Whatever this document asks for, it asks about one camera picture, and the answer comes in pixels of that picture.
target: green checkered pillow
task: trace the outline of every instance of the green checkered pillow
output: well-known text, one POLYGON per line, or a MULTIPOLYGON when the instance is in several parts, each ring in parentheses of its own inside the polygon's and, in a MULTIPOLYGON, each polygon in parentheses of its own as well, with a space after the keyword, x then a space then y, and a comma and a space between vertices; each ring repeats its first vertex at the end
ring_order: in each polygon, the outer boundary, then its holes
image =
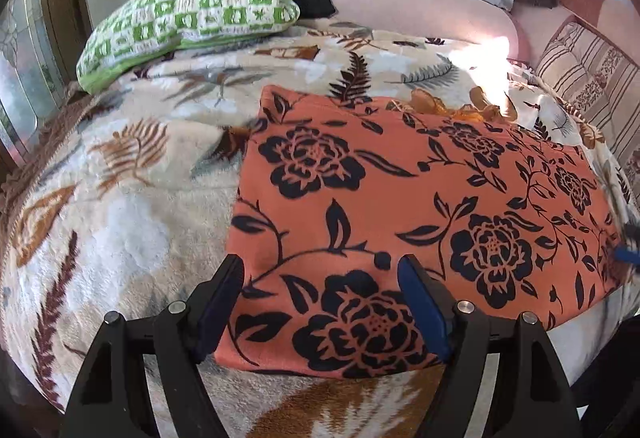
POLYGON ((129 0, 91 34, 78 82, 95 93, 156 56, 278 33, 299 16, 292 0, 129 0))

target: orange pillowcase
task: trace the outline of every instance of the orange pillowcase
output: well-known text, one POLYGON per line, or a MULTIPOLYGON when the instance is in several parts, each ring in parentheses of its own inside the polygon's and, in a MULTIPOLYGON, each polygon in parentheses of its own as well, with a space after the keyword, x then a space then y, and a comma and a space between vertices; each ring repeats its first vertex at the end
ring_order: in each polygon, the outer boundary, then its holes
POLYGON ((518 127, 263 89, 227 251, 246 283, 216 360, 329 377, 434 362, 398 286, 413 253, 456 299, 552 328, 617 288, 582 150, 518 127))

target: beige fleece blanket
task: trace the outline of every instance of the beige fleece blanket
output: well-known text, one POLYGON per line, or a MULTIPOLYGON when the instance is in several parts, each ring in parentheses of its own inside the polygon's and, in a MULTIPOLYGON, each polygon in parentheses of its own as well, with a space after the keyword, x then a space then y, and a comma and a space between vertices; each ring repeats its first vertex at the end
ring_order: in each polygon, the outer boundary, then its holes
MULTIPOLYGON (((409 101, 421 88, 436 109, 453 114, 471 104, 467 113, 581 146, 616 224, 638 218, 598 131, 508 64, 500 40, 475 46, 339 24, 296 26, 223 54, 168 55, 96 96, 15 207, 2 249, 3 347, 52 404, 63 410, 68 402, 105 312, 155 315, 222 262, 241 163, 226 128, 255 118, 266 84, 327 94, 354 56, 366 68, 370 96, 409 101)), ((637 292, 628 281, 551 331, 571 381, 635 311, 637 292)), ((153 360, 146 366, 159 429, 174 436, 157 367, 153 360)), ((369 438, 412 436, 442 370, 336 382, 227 370, 208 360, 200 372, 233 438, 369 438)))

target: metal screw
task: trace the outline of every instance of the metal screw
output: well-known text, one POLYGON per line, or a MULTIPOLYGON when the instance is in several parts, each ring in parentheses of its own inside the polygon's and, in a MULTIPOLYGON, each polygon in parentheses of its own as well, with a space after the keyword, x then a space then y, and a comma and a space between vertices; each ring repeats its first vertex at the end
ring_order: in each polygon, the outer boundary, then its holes
POLYGON ((107 312, 104 315, 104 322, 107 324, 115 324, 120 320, 120 317, 122 317, 122 315, 118 312, 107 312))
POLYGON ((521 317, 527 324, 535 324, 538 322, 538 316, 533 312, 522 312, 521 317))
POLYGON ((169 304, 169 313, 173 313, 174 315, 177 313, 182 313, 186 309, 187 305, 182 301, 174 301, 169 304))
POLYGON ((476 307, 471 301, 459 301, 458 310, 463 313, 473 313, 476 307))

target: striped fabric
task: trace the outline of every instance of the striped fabric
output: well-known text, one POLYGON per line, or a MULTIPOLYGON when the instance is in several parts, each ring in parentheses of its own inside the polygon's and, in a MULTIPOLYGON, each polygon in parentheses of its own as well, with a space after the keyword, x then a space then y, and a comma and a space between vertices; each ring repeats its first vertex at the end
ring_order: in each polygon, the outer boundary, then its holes
POLYGON ((536 74, 603 132, 640 198, 640 74, 605 39, 569 23, 546 47, 536 74))

